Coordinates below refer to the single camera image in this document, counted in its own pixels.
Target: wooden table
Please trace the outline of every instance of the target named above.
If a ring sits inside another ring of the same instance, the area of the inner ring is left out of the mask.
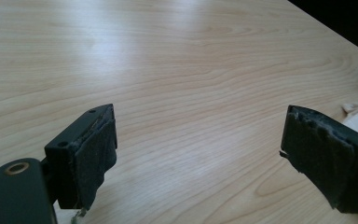
[[[115,105],[83,223],[358,223],[278,153],[288,105],[352,102],[358,48],[284,0],[0,0],[0,166]]]

